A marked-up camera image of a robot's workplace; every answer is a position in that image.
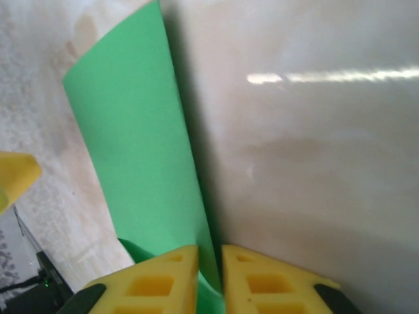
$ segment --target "green sheet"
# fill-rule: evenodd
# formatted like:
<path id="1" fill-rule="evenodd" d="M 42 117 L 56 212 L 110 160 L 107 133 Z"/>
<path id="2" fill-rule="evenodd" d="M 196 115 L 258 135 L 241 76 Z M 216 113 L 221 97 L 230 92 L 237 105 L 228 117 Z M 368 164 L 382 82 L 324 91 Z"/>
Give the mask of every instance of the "green sheet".
<path id="1" fill-rule="evenodd" d="M 64 88 L 120 242 L 136 262 L 198 244 L 199 313 L 221 283 L 157 1 L 108 33 Z"/>

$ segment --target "yellow plastic piece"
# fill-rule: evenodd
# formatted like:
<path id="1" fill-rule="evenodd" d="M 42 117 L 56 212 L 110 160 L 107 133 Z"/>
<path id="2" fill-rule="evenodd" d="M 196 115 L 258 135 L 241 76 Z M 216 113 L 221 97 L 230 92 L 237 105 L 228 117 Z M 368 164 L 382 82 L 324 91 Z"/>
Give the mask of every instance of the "yellow plastic piece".
<path id="1" fill-rule="evenodd" d="M 198 246 L 187 245 L 99 278 L 107 290 L 89 314 L 195 314 Z"/>
<path id="2" fill-rule="evenodd" d="M 0 152 L 0 213 L 12 205 L 41 175 L 30 154 Z"/>
<path id="3" fill-rule="evenodd" d="M 227 314 L 332 314 L 314 290 L 330 279 L 234 245 L 223 245 Z"/>

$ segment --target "black cable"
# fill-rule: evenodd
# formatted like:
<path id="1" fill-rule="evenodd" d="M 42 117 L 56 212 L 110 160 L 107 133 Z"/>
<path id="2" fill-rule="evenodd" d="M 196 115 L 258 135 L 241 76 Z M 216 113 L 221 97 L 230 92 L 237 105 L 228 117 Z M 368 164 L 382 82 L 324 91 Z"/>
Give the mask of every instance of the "black cable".
<path id="1" fill-rule="evenodd" d="M 29 278 L 28 280 L 25 280 L 22 283 L 16 283 L 14 285 L 10 285 L 10 286 L 7 286 L 7 287 L 0 288 L 0 294 L 5 293 L 6 291 L 9 291 L 9 290 L 14 290 L 14 289 L 18 289 L 18 288 L 26 288 L 26 287 L 29 287 L 29 286 L 33 286 L 33 285 L 36 285 L 37 283 L 42 283 L 43 281 L 44 281 L 44 279 L 41 276 L 38 275 L 38 276 L 35 276 L 35 277 L 32 277 L 32 278 Z"/>

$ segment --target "white surface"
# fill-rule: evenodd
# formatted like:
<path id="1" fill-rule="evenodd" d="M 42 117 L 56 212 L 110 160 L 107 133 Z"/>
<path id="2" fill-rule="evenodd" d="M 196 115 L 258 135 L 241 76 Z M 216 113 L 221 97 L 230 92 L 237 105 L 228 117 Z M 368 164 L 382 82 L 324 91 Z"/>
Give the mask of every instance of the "white surface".
<path id="1" fill-rule="evenodd" d="M 55 102 L 69 114 L 63 124 L 46 114 L 40 139 L 76 128 L 59 76 L 143 2 L 30 1 L 48 18 L 32 14 L 43 32 L 26 28 L 36 40 L 24 44 L 36 49 L 25 51 L 55 56 L 58 73 L 38 72 L 50 84 L 36 89 L 44 101 L 58 93 Z M 180 0 L 162 7 L 201 152 L 198 170 L 225 239 L 332 277 L 366 313 L 419 312 L 419 2 Z M 254 74 L 271 82 L 255 84 Z M 68 166 L 83 151 L 89 172 L 78 143 L 79 150 L 58 150 L 54 162 Z M 81 189 L 80 178 L 72 180 Z"/>
<path id="2" fill-rule="evenodd" d="M 133 262 L 116 238 L 62 88 L 60 71 L 68 61 L 59 51 L 70 38 L 70 13 L 64 2 L 0 0 L 0 150 L 37 157 L 43 174 L 17 208 L 79 290 Z"/>
<path id="3" fill-rule="evenodd" d="M 0 216 L 0 287 L 7 287 L 38 274 L 36 253 L 22 234 L 16 215 L 12 209 Z M 6 308 L 5 302 L 28 288 L 19 288 L 0 294 L 0 308 Z"/>

